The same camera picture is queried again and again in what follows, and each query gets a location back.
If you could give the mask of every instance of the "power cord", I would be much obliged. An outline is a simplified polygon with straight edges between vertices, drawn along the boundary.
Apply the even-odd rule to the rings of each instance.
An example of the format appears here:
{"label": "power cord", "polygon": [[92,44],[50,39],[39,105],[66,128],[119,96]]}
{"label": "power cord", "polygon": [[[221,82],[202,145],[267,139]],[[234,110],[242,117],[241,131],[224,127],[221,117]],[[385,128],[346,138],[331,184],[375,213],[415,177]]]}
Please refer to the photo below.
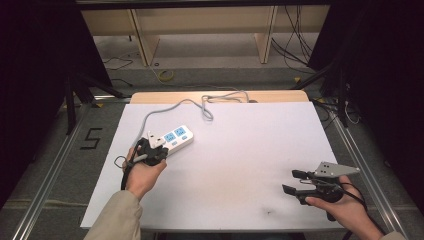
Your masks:
{"label": "power cord", "polygon": [[175,105],[174,105],[174,106],[172,106],[172,107],[169,107],[169,108],[166,108],[166,109],[162,109],[162,110],[152,111],[152,112],[148,113],[148,114],[144,117],[144,119],[143,119],[143,123],[141,124],[141,129],[140,129],[140,131],[139,131],[139,133],[138,133],[138,135],[137,135],[136,139],[134,140],[134,142],[133,142],[132,146],[134,146],[134,145],[137,143],[137,141],[141,138],[141,136],[143,135],[143,132],[144,132],[144,128],[145,128],[145,126],[146,126],[147,119],[149,118],[149,116],[150,116],[150,115],[155,114],[155,113],[168,112],[168,111],[171,111],[171,110],[173,110],[173,109],[177,108],[177,107],[178,107],[178,106],[180,106],[183,102],[191,102],[191,103],[193,103],[195,106],[197,106],[198,108],[200,108],[200,109],[201,109],[202,116],[203,116],[203,117],[204,117],[207,121],[213,121],[214,116],[213,116],[212,112],[210,112],[208,109],[206,109],[206,102],[211,103],[211,100],[212,100],[212,99],[235,100],[235,101],[238,101],[238,102],[242,102],[239,98],[236,98],[236,97],[229,97],[229,96],[231,96],[231,95],[238,94],[238,93],[243,93],[243,94],[245,95],[245,97],[246,97],[246,102],[249,102],[249,95],[248,95],[248,93],[247,93],[247,92],[245,92],[245,91],[236,91],[236,92],[228,93],[228,94],[225,94],[225,95],[222,95],[222,96],[203,95],[203,96],[201,97],[202,104],[198,104],[198,103],[196,103],[195,101],[193,101],[193,100],[191,100],[191,99],[183,99],[183,100],[181,100],[180,102],[178,102],[177,104],[175,104]]}
{"label": "power cord", "polygon": [[[153,74],[155,74],[156,76],[156,80],[159,81],[160,84],[164,85],[164,86],[171,86],[171,87],[185,87],[185,88],[196,88],[196,87],[212,87],[212,88],[216,88],[216,89],[231,89],[234,91],[241,91],[235,87],[220,87],[220,86],[214,86],[214,85],[209,85],[209,84],[200,84],[200,85],[178,85],[178,84],[172,84],[172,83],[165,83],[166,81],[171,80],[174,77],[174,72],[173,71],[162,71],[159,74],[156,73],[156,71],[150,66],[148,65],[149,69],[153,72]],[[163,74],[166,72],[171,72],[171,76],[172,78],[167,80],[164,79]]]}
{"label": "power cord", "polygon": [[347,106],[348,106],[348,105],[349,105],[349,101],[345,101],[345,114],[346,114],[347,119],[349,119],[349,121],[350,121],[351,123],[353,123],[353,124],[358,124],[358,123],[359,123],[359,121],[361,120],[361,117],[360,117],[360,116],[358,116],[358,119],[357,119],[356,121],[353,121],[353,120],[350,118],[349,113],[347,112]]}

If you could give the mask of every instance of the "human hand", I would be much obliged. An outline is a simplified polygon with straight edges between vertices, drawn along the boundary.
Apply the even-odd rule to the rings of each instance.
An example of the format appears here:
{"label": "human hand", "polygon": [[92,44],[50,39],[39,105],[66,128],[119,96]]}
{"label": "human hand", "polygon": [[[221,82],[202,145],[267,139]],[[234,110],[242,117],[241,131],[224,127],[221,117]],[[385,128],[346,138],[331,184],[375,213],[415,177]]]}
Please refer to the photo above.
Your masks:
{"label": "human hand", "polygon": [[[134,148],[130,148],[127,159],[131,158],[133,151]],[[125,169],[126,162],[123,163],[122,167]],[[130,171],[125,189],[134,194],[138,200],[141,200],[143,196],[154,187],[160,173],[165,168],[165,159],[155,166],[148,166],[144,163],[135,164]]]}
{"label": "human hand", "polygon": [[[347,176],[340,176],[339,181],[340,183],[348,183],[342,185],[344,190],[358,198],[361,197],[358,190],[349,185],[351,181]],[[346,194],[335,203],[329,203],[314,197],[307,197],[305,200],[310,205],[329,212],[343,227],[352,231],[360,239],[374,240],[383,237],[383,234],[368,217],[364,206]]]}

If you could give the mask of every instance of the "white table surface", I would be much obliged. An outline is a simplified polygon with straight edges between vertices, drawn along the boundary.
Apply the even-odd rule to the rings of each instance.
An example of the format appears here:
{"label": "white table surface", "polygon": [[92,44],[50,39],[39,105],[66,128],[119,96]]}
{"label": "white table surface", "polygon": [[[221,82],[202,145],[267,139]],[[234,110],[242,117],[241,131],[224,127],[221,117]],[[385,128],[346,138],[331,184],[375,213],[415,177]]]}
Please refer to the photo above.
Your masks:
{"label": "white table surface", "polygon": [[[105,165],[82,221],[90,228],[120,189],[121,169],[143,118],[169,104],[125,107]],[[214,120],[183,104],[149,117],[145,132],[163,135],[180,125],[194,142],[167,159],[155,187],[142,199],[141,226],[152,231],[307,231],[341,228],[326,213],[283,192],[281,184],[311,189],[291,175],[336,163],[310,102],[208,104]]]}

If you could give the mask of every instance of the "sleeve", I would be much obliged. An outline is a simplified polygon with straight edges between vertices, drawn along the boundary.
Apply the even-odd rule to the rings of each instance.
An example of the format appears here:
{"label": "sleeve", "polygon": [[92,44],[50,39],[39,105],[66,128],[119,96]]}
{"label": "sleeve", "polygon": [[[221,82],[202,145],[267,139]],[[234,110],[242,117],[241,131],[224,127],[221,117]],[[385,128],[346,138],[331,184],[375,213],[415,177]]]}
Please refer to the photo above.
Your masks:
{"label": "sleeve", "polygon": [[142,208],[131,192],[115,193],[94,222],[85,240],[140,239]]}
{"label": "sleeve", "polygon": [[405,240],[405,238],[398,232],[391,232],[382,237],[380,240]]}

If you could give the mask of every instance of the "power strip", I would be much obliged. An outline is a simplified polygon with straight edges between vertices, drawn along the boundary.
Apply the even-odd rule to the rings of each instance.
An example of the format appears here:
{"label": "power strip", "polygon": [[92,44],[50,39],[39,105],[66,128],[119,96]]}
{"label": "power strip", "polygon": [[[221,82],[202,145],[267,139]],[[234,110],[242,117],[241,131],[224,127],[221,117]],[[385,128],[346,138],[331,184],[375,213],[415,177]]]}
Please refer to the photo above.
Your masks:
{"label": "power strip", "polygon": [[192,143],[194,135],[186,125],[181,125],[171,132],[163,135],[162,138],[166,141],[163,147],[168,148],[168,156],[170,156],[181,148]]}

